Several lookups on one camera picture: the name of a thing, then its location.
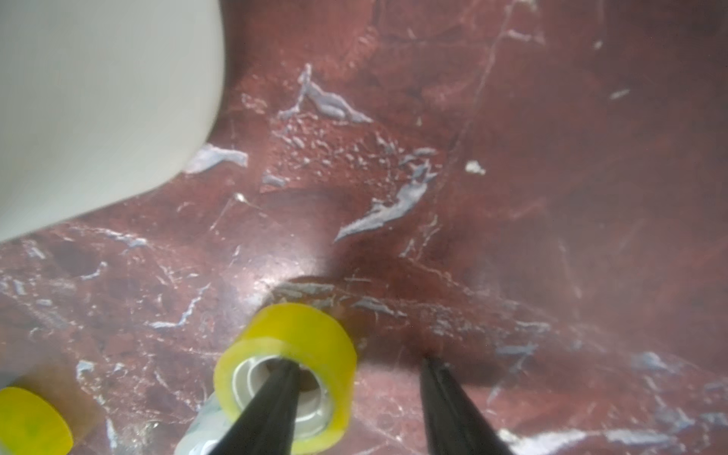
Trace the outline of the yellow tape roll five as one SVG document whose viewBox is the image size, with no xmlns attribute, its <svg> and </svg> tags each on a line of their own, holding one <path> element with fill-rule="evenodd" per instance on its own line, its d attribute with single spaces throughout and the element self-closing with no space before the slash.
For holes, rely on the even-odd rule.
<svg viewBox="0 0 728 455">
<path fill-rule="evenodd" d="M 314 454 L 339 443 L 351 417 L 358 362 L 341 324 L 302 303 L 259 311 L 214 370 L 214 390 L 229 420 L 235 421 L 263 388 L 275 360 L 293 361 L 316 380 L 316 388 L 299 399 L 292 452 Z"/>
</svg>

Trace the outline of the white plastic storage box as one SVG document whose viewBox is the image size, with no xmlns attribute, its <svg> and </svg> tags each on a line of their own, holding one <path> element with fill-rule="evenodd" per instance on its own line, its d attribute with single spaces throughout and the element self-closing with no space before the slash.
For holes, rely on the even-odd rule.
<svg viewBox="0 0 728 455">
<path fill-rule="evenodd" d="M 1 5 L 1 237 L 146 193 L 179 174 L 218 116 L 217 1 Z"/>
</svg>

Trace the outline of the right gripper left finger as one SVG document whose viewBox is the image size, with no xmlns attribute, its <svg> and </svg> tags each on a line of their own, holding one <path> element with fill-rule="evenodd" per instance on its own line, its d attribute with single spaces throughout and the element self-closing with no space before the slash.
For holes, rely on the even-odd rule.
<svg viewBox="0 0 728 455">
<path fill-rule="evenodd" d="M 301 369 L 283 360 L 211 455 L 292 453 Z"/>
</svg>

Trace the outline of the clear white tape roll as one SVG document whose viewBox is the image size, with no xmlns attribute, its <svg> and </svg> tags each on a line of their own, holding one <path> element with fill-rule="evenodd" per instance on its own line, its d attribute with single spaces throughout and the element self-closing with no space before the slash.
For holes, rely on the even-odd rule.
<svg viewBox="0 0 728 455">
<path fill-rule="evenodd" d="M 213 392 L 177 444 L 174 455 L 208 455 L 212 453 L 231 426 L 231 420 L 223 411 L 217 394 Z"/>
</svg>

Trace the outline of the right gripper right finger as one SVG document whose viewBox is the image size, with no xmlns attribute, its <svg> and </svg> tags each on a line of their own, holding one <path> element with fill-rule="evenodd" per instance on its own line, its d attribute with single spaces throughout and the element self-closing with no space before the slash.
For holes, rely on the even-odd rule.
<svg viewBox="0 0 728 455">
<path fill-rule="evenodd" d="M 435 356 L 422 361 L 420 397 L 430 454 L 511 455 L 510 447 Z"/>
</svg>

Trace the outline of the yellow tape roll four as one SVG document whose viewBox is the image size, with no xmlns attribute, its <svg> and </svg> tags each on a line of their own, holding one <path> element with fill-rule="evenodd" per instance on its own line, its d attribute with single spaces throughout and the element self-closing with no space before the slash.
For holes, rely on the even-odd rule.
<svg viewBox="0 0 728 455">
<path fill-rule="evenodd" d="M 1 390 L 1 453 L 67 455 L 74 437 L 64 417 L 41 396 L 17 387 Z"/>
</svg>

